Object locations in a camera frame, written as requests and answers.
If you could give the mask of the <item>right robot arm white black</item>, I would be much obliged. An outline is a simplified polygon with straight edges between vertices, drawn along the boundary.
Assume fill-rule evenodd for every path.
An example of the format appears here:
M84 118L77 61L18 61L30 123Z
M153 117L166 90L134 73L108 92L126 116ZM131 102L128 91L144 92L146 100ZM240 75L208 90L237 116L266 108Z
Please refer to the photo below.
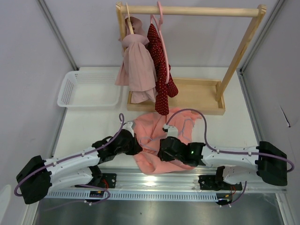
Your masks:
M167 162L178 160L191 167L216 168L214 184L219 189L251 180L287 185L287 155L265 141L258 146L214 150L202 142L184 144L170 136L160 140L158 157Z

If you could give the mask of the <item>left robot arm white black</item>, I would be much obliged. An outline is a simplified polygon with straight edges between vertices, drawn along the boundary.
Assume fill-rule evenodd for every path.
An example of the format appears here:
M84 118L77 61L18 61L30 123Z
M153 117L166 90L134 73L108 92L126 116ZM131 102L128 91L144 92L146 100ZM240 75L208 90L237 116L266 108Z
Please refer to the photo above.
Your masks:
M16 190L21 192L15 195L29 205L58 189L81 185L98 187L102 181L99 164L112 161L119 154L134 156L141 151L136 134L123 129L114 137L108 136L67 157L32 157L16 177Z

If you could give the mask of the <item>light blue wire hanger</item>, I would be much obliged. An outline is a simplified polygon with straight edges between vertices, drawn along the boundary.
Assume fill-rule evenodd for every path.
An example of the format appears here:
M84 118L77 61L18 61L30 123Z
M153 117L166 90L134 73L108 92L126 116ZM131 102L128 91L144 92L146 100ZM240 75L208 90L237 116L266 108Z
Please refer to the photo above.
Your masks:
M167 133L162 130L164 122L158 120L155 125L147 124L146 121L136 121L139 126L136 126L137 138L144 151L159 151L160 140L167 137ZM195 126L195 120L190 117L183 119L172 120L172 126L178 130L177 135L183 143L192 142L192 131Z

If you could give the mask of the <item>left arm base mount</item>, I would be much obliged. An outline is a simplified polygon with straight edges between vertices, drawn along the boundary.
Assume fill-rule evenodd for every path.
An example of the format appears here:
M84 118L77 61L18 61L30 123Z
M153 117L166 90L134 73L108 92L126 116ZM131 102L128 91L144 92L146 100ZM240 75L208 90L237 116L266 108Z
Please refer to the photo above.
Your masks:
M100 178L94 178L91 173L85 173L85 172L75 172L71 175L74 175L75 178L78 178L79 181L89 181L87 184L76 184L74 187L76 188L82 188L85 186L93 186L93 187L99 187L99 188L115 188L116 186L116 178L117 174L115 173L103 173L101 174Z

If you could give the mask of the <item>salmon pink skirt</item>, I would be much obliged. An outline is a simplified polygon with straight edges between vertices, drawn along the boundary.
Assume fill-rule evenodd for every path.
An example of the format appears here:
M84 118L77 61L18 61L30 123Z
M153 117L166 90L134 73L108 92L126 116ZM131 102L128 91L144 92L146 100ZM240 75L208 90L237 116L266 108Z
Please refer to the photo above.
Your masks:
M146 123L150 125L155 125L158 120L162 120L165 124L169 120L169 118L179 110L179 108L170 109L170 113L167 116L160 115L157 112L143 114L134 120L135 127L139 126L136 121L141 120L146 121ZM190 117L191 119L195 120L195 122L197 119L201 118L199 114L196 114L192 111L183 111L176 114L175 117L171 119L171 122L172 120L175 121L176 119L183 119L186 117ZM144 151L144 149L142 149L142 151L137 155L134 155L134 160L139 169L142 171L142 173L147 175L163 174L194 169L194 167L185 165L178 160L174 160L171 162L161 161L158 157L158 152Z

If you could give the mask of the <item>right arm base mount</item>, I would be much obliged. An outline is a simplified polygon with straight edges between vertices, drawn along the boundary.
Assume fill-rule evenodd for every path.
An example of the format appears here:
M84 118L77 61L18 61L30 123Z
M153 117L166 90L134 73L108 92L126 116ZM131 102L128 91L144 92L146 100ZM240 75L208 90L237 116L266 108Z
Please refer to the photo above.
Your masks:
M200 185L201 190L213 190L213 191L229 191L229 190L242 190L242 184L238 183L235 185L228 184L224 181L216 180L215 175L200 175L198 177L198 183Z

